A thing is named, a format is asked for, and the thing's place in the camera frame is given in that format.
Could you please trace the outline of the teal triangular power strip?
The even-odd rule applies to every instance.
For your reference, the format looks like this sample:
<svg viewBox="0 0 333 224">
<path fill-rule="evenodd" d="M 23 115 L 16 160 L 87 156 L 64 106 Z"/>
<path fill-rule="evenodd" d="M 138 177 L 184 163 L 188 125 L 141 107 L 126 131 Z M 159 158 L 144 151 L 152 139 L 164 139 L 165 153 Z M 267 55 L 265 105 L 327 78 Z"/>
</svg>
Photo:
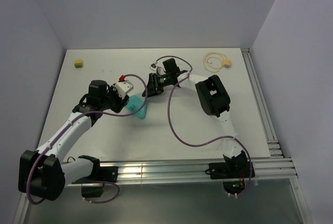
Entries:
<svg viewBox="0 0 333 224">
<path fill-rule="evenodd" d="M 129 97 L 129 101 L 125 108 L 130 112 L 136 112 L 143 104 L 145 97 L 141 94 L 132 95 Z M 143 120 L 146 117 L 147 104 L 145 104 L 140 111 L 138 111 L 135 116 Z"/>
</svg>

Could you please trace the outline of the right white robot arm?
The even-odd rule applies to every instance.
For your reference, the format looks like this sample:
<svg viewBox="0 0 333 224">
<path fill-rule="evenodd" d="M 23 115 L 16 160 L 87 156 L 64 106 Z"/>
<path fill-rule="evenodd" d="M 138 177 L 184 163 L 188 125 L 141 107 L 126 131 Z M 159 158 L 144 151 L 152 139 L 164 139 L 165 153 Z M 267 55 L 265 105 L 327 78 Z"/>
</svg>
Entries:
<svg viewBox="0 0 333 224">
<path fill-rule="evenodd" d="M 253 163 L 245 146 L 236 138 L 229 113 L 231 99 L 221 79 L 217 75 L 205 77 L 195 75 L 191 70 L 181 70 L 176 64 L 176 59 L 176 56 L 161 57 L 164 71 L 162 74 L 159 73 L 160 68 L 156 62 L 151 64 L 152 73 L 149 74 L 147 90 L 143 92 L 143 96 L 158 96 L 167 86 L 195 91 L 203 112 L 215 118 L 226 132 L 225 136 L 202 144 L 192 144 L 193 148 L 207 146 L 216 141 L 220 141 L 223 145 L 224 162 L 222 165 L 210 167 L 208 174 L 212 179 L 252 179 L 255 176 Z"/>
</svg>

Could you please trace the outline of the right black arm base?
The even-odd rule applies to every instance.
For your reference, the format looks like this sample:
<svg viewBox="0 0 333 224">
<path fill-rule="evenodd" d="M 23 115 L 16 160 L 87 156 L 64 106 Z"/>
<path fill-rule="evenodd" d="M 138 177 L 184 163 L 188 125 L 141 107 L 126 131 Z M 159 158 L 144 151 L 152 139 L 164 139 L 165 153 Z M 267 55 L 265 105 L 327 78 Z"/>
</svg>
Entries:
<svg viewBox="0 0 333 224">
<path fill-rule="evenodd" d="M 210 163 L 204 171 L 211 180 L 222 180 L 227 195 L 237 197 L 245 192 L 246 180 L 255 177 L 253 164 L 250 162 L 216 162 Z"/>
</svg>

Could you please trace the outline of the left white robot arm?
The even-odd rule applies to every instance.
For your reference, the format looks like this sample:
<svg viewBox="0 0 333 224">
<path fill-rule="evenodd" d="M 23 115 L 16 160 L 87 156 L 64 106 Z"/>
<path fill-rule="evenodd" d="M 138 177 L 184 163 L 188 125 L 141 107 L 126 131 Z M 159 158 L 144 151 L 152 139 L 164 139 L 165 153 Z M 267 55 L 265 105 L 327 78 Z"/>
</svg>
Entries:
<svg viewBox="0 0 333 224">
<path fill-rule="evenodd" d="M 133 84 L 128 80 L 108 85 L 91 81 L 88 92 L 73 108 L 69 119 L 47 142 L 20 157 L 18 190 L 41 201 L 56 200 L 64 187 L 78 180 L 95 182 L 101 177 L 100 160 L 81 155 L 72 163 L 62 161 L 80 137 L 102 117 L 106 110 L 120 111 L 129 101 Z"/>
</svg>

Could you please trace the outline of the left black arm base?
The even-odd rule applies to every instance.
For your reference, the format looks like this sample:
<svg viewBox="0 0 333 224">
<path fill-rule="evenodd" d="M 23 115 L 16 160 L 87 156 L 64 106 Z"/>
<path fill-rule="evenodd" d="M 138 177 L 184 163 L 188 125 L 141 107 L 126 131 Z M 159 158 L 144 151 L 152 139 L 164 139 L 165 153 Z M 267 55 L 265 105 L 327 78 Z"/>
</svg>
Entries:
<svg viewBox="0 0 333 224">
<path fill-rule="evenodd" d="M 118 195 L 120 189 L 116 184 L 118 178 L 118 166 L 101 166 L 94 179 L 79 179 L 71 184 L 81 186 L 81 195 L 88 199 L 100 198 L 105 191 L 106 185 L 116 186 Z"/>
</svg>

